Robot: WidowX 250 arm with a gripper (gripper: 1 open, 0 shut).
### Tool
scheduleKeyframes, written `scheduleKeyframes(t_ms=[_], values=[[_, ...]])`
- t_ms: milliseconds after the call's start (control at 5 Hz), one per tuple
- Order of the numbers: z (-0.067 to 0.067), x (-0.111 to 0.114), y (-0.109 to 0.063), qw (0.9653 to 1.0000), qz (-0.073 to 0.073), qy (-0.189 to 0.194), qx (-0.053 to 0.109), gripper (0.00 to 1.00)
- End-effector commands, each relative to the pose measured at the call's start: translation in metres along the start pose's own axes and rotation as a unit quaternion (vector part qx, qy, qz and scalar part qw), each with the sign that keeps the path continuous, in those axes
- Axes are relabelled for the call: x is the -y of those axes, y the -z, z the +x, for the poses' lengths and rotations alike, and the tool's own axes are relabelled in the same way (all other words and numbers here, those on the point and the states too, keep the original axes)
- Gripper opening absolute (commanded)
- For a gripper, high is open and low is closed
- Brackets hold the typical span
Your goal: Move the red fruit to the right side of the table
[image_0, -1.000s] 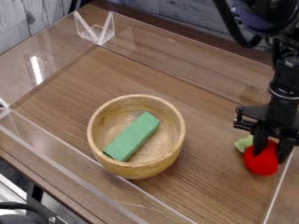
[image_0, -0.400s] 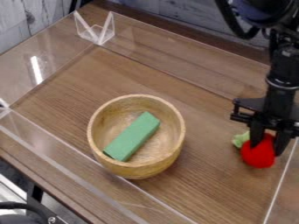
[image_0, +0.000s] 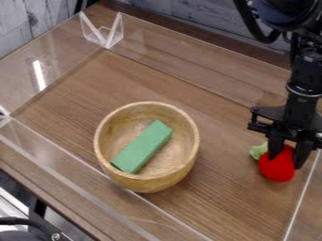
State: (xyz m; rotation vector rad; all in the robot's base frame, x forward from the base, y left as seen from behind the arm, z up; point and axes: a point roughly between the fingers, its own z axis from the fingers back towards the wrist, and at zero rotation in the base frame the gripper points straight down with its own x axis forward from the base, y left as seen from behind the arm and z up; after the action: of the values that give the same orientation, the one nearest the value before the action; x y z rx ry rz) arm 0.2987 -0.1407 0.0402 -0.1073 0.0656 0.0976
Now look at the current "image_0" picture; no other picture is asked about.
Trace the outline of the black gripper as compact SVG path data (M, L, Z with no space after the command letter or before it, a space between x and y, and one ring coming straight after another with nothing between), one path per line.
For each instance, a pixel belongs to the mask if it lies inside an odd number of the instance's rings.
M300 169L311 155L313 144L322 145L322 116L317 98L288 94L284 105L250 109L247 129L268 136L268 159L283 151L284 139L296 142L294 166Z

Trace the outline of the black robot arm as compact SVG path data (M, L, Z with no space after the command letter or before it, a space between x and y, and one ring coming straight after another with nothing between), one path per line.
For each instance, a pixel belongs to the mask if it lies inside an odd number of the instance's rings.
M268 138L275 158L288 140L292 164L300 169L322 149L322 0L232 0L252 37L262 43L290 44L288 97L282 106L254 106L247 128Z

